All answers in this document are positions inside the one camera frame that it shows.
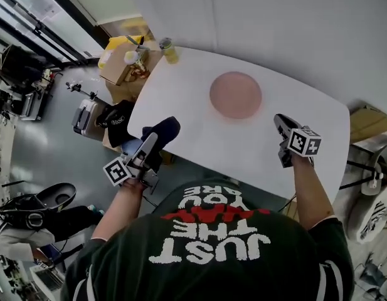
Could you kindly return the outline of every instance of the hand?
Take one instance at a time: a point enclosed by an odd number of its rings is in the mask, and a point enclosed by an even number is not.
[[[128,178],[125,182],[122,183],[119,191],[142,194],[145,189],[146,186],[143,185],[138,179]]]

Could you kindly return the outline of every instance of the pink plate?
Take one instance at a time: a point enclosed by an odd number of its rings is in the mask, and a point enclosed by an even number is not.
[[[251,76],[230,71],[213,81],[210,100],[214,108],[225,117],[245,119],[258,110],[262,102],[262,91]]]

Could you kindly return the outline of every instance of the sleeve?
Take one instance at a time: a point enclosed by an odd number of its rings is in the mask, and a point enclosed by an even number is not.
[[[79,252],[76,260],[66,271],[65,282],[61,290],[61,300],[78,300],[78,294],[92,292],[91,266],[93,255],[105,244],[103,239],[91,239]]]
[[[326,218],[309,230],[320,267],[319,300],[350,301],[354,290],[354,271],[342,223]]]
[[[28,243],[13,243],[8,244],[4,250],[4,256],[11,260],[19,261],[34,261],[31,246]]]

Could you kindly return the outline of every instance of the white table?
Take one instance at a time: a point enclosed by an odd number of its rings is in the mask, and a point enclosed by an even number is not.
[[[341,184],[349,148],[349,112],[322,92],[275,71],[227,56],[177,48],[175,65],[161,58],[142,89],[128,131],[175,116],[181,132],[165,150],[270,193],[291,198],[294,172],[278,158],[281,136],[275,114],[292,117],[322,136],[315,169],[330,201]],[[222,73],[240,71],[254,78],[263,93],[259,111],[249,119],[219,114],[209,100],[211,83]]]

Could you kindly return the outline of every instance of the metal stand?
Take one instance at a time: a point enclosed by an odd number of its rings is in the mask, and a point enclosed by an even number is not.
[[[50,63],[57,66],[58,68],[63,68],[62,62],[51,53],[46,51],[44,48],[37,45],[34,41],[30,40],[28,37],[24,36],[20,33],[20,31],[16,30],[5,20],[0,18],[0,28],[9,33],[12,37],[16,38],[20,43],[24,44],[31,50],[33,50],[37,55],[45,57]]]
[[[101,103],[104,106],[109,105],[109,103],[104,102],[101,98],[98,98],[97,97],[97,93],[93,93],[93,92],[87,93],[87,92],[83,91],[82,90],[82,85],[79,84],[79,83],[68,83],[68,82],[66,82],[65,85],[68,86],[67,89],[70,89],[70,92],[82,93],[82,94],[86,95],[88,98],[90,98],[91,100],[93,100],[94,102]]]
[[[42,23],[39,19],[37,19],[32,13],[30,13],[22,4],[20,4],[17,0],[4,0],[10,7],[12,7],[18,14],[20,14],[25,20],[31,23],[34,28],[27,24],[26,21],[23,21],[19,16],[12,13],[10,10],[5,8],[0,3],[0,8],[3,9],[6,13],[8,13],[12,18],[14,18],[17,22],[22,24],[25,28],[30,30],[35,36],[39,39],[43,40],[47,45],[51,46],[61,55],[69,59],[75,65],[84,65],[87,63],[86,58],[80,54],[77,50],[72,48],[65,40],[60,38],[56,33],[54,33],[49,27],[47,27],[44,23]],[[45,34],[50,40],[56,43],[60,48],[64,49],[70,55],[75,57],[78,61],[75,61],[74,58],[71,58],[68,54],[64,53],[61,49],[55,46],[51,41],[42,36]]]
[[[387,172],[378,172],[374,167],[367,166],[364,164],[359,164],[357,162],[352,162],[352,161],[346,161],[346,164],[370,171],[370,172],[372,172],[372,175],[370,177],[360,179],[356,182],[342,185],[339,189],[345,189],[345,188],[361,185],[363,183],[370,182],[373,180],[382,179],[382,178],[384,178],[384,176],[386,176],[386,178],[387,178]]]
[[[26,181],[10,182],[10,183],[1,185],[1,187],[7,187],[7,186],[11,186],[11,185],[16,185],[16,184],[20,184],[20,183],[23,183],[23,182],[26,182]]]
[[[55,0],[103,49],[109,42],[109,34],[90,20],[70,0]]]

